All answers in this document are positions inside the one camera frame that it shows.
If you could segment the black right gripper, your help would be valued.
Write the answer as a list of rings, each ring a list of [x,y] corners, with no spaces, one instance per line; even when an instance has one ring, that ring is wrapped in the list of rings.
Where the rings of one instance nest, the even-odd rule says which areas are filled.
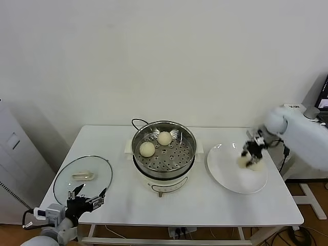
[[[255,141],[249,141],[244,144],[241,156],[245,157],[248,154],[251,155],[251,158],[246,161],[246,167],[255,165],[258,163],[259,159],[262,159],[262,149],[264,149],[264,144],[258,144]]]

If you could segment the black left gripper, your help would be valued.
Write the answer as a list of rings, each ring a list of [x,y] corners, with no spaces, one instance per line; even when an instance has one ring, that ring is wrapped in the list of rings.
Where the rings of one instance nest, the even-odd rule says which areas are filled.
[[[73,191],[68,192],[66,218],[72,222],[73,227],[78,226],[78,221],[82,214],[92,212],[92,208],[99,208],[105,202],[106,188],[104,188],[98,196],[88,199],[79,196],[79,193],[84,186],[84,184],[81,184]]]

